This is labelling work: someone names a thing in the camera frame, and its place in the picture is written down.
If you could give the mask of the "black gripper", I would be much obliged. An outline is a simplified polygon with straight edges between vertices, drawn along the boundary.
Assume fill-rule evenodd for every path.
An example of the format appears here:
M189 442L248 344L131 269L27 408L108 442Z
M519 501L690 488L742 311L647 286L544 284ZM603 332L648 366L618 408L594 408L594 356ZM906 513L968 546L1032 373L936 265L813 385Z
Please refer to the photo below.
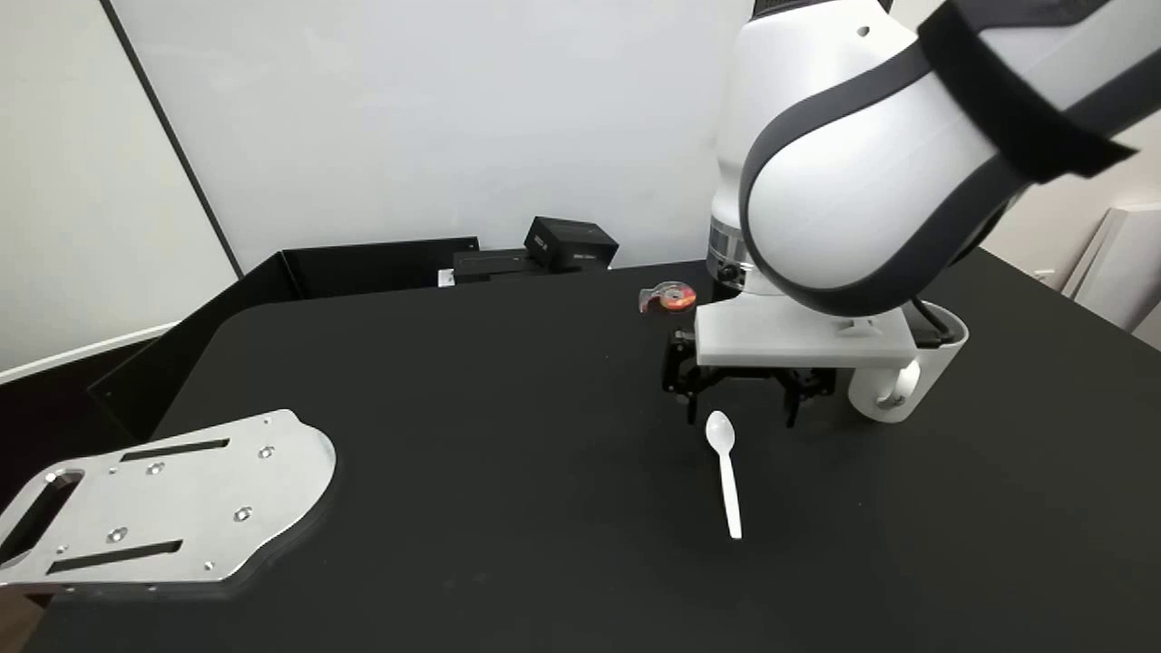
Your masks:
M784 391L784 426L796 427L813 397L832 397L840 373L826 366L708 366L698 361L698 337L673 332L661 366L661 390L685 397L685 426L704 421L704 391L725 380L772 380Z

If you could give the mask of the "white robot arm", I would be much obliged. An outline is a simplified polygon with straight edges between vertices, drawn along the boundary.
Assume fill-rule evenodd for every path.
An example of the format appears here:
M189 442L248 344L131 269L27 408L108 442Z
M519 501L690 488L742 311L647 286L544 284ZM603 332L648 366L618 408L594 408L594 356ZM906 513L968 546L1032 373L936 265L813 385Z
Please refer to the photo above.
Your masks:
M755 13L738 37L708 269L664 361L693 421L734 379L900 426L967 350L929 297L1034 186L1096 180L1156 113L1161 0L882 0Z

